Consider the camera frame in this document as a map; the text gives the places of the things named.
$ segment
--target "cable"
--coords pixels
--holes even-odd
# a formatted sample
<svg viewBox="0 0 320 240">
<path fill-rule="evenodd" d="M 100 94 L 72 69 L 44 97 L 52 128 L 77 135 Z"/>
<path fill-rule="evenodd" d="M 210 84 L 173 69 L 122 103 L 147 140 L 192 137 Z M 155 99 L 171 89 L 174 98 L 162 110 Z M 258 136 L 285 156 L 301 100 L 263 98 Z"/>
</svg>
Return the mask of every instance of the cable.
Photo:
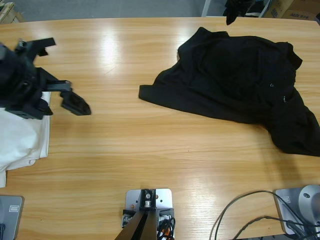
<svg viewBox="0 0 320 240">
<path fill-rule="evenodd" d="M 303 237 L 298 238 L 297 240 L 303 240 L 303 239 L 306 239 L 306 238 L 309 238 L 309 237 L 312 237 L 312 236 L 315 236 L 315 235 L 318 235 L 318 234 L 320 234 L 320 231 L 317 231 L 314 234 L 305 235 Z"/>
<path fill-rule="evenodd" d="M 296 239 L 297 239 L 297 238 L 302 238 L 302 237 L 306 234 L 306 232 L 305 232 L 304 230 L 301 230 L 298 226 L 296 226 L 296 225 L 294 225 L 294 224 L 292 224 L 292 223 L 287 222 L 287 223 L 286 223 L 286 226 L 287 226 L 289 229 L 291 229 L 291 231 L 294 232 L 294 235 L 295 235 L 295 238 L 296 238 Z"/>
<path fill-rule="evenodd" d="M 234 236 L 234 238 L 232 240 L 236 240 L 239 235 L 251 224 L 257 222 L 257 221 L 260 221 L 262 219 L 271 219 L 271 220 L 277 220 L 277 221 L 280 221 L 280 222 L 284 222 L 284 223 L 290 223 L 290 224 L 294 224 L 294 225 L 299 225 L 299 226 L 304 226 L 304 227 L 320 227 L 320 225 L 312 225 L 312 224 L 303 224 L 303 223 L 299 223 L 299 222 L 294 222 L 294 221 L 290 221 L 290 220 L 283 220 L 283 219 L 280 219 L 280 218 L 277 218 L 277 217 L 273 217 L 273 216 L 260 216 L 260 217 L 257 217 L 251 221 L 249 221 L 246 225 L 244 225 L 239 231 L 238 233 Z"/>
<path fill-rule="evenodd" d="M 296 216 L 296 218 L 297 218 L 300 222 L 302 222 L 303 224 L 305 224 L 305 221 L 304 221 L 300 216 L 298 216 L 298 214 L 297 214 L 295 211 L 293 211 L 292 208 L 291 208 L 279 195 L 277 195 L 276 193 L 274 193 L 274 192 L 272 192 L 272 191 L 268 191 L 268 190 L 253 191 L 253 192 L 249 192 L 249 193 L 243 194 L 243 195 L 235 198 L 234 200 L 232 200 L 231 202 L 229 202 L 227 206 L 225 206 L 225 208 L 224 208 L 223 211 L 221 212 L 220 216 L 218 217 L 218 223 L 217 223 L 217 226 L 216 226 L 216 229 L 215 229 L 214 240 L 217 240 L 219 226 L 220 226 L 220 224 L 221 224 L 222 218 L 224 217 L 227 209 L 228 209 L 232 204 L 234 204 L 236 201 L 238 201 L 238 200 L 240 200 L 240 199 L 242 199 L 242 198 L 244 198 L 244 197 L 247 197 L 247 196 L 249 196 L 249 195 L 258 194 L 258 193 L 268 193 L 268 194 L 272 194 L 272 195 L 276 196 L 276 197 L 293 213 L 293 215 Z M 209 240 L 211 240 L 212 232 L 213 232 L 213 231 L 211 231 L 211 233 L 210 233 Z"/>
<path fill-rule="evenodd" d="M 163 238 L 166 238 L 166 240 L 175 240 L 174 238 L 174 230 L 176 226 L 176 219 L 174 217 L 170 219 L 165 219 L 162 221 L 162 224 L 159 228 L 159 231 L 156 235 L 157 240 L 162 240 Z"/>
</svg>

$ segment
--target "wooden table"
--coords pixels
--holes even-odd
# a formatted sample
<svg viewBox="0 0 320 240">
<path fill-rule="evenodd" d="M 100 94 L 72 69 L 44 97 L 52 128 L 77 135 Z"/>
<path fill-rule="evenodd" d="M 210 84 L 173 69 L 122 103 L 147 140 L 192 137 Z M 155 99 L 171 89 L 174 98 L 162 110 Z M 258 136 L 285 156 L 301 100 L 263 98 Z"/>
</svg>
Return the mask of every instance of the wooden table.
<svg viewBox="0 0 320 240">
<path fill-rule="evenodd" d="M 112 240 L 121 230 L 130 189 L 170 188 L 177 240 L 208 240 L 212 224 L 236 196 L 319 184 L 320 158 L 284 154 L 259 125 L 181 112 L 138 99 L 139 85 L 177 61 L 177 48 L 203 26 L 230 36 L 290 42 L 303 59 L 296 88 L 320 120 L 320 27 L 287 19 L 119 18 L 26 22 L 0 26 L 14 47 L 54 37 L 57 46 L 35 64 L 91 106 L 75 116 L 51 98 L 49 156 L 11 170 L 2 195 L 25 198 L 19 240 Z M 226 213 L 219 239 L 231 239 L 248 221 L 278 216 L 267 193 L 242 199 Z M 281 234 L 262 220 L 241 237 Z"/>
</svg>

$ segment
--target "black object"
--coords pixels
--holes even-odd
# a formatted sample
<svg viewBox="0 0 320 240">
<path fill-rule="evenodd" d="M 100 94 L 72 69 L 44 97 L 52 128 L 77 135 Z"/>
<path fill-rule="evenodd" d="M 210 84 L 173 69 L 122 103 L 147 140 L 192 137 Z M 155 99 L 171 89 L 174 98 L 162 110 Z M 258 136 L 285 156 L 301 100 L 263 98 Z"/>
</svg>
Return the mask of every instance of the black object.
<svg viewBox="0 0 320 240">
<path fill-rule="evenodd" d="M 0 108 L 24 119 L 52 115 L 42 92 L 61 92 L 61 106 L 75 115 L 90 115 L 89 105 L 73 92 L 71 82 L 61 81 L 41 67 L 36 55 L 46 56 L 46 47 L 56 45 L 53 38 L 20 41 L 14 52 L 0 45 Z"/>
<path fill-rule="evenodd" d="M 262 124 L 285 153 L 320 156 L 320 127 L 294 88 L 302 60 L 287 42 L 203 27 L 139 98 L 215 119 Z"/>
<path fill-rule="evenodd" d="M 255 0 L 227 0 L 223 16 L 226 16 L 226 24 L 232 24 L 238 16 L 244 17 Z"/>
<path fill-rule="evenodd" d="M 156 209 L 156 190 L 142 189 L 140 199 L 140 210 Z"/>
<path fill-rule="evenodd" d="M 157 240 L 156 211 L 135 212 L 115 240 Z"/>
<path fill-rule="evenodd" d="M 246 11 L 244 16 L 249 18 L 258 18 L 264 8 L 264 1 L 256 1 L 249 10 Z"/>
<path fill-rule="evenodd" d="M 0 223 L 0 240 L 4 240 L 5 229 L 6 225 L 4 223 Z"/>
<path fill-rule="evenodd" d="M 315 16 L 315 20 L 320 25 L 320 12 Z"/>
<path fill-rule="evenodd" d="M 158 228 L 158 233 L 156 235 L 157 240 L 175 240 L 174 230 L 176 227 L 176 219 L 173 217 L 171 219 L 165 219 Z"/>
</svg>

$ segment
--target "white cloth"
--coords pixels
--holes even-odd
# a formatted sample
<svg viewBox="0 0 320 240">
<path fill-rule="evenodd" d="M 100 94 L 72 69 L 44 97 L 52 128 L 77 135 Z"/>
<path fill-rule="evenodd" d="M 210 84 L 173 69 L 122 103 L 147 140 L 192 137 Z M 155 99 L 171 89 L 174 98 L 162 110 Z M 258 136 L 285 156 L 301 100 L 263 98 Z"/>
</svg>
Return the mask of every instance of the white cloth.
<svg viewBox="0 0 320 240">
<path fill-rule="evenodd" d="M 50 92 L 42 98 L 50 102 Z M 0 108 L 0 188 L 6 186 L 6 170 L 31 166 L 48 156 L 50 117 L 24 119 Z"/>
</svg>

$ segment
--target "black clothing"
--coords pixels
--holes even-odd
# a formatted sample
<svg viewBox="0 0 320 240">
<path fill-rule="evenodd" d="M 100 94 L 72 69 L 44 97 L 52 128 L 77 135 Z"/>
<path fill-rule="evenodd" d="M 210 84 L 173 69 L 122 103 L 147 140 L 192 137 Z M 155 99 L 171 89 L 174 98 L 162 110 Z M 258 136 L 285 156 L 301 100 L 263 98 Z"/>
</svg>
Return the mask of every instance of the black clothing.
<svg viewBox="0 0 320 240">
<path fill-rule="evenodd" d="M 320 127 L 294 88 L 302 60 L 287 42 L 203 27 L 139 98 L 215 119 L 262 124 L 285 153 L 320 156 Z"/>
</svg>

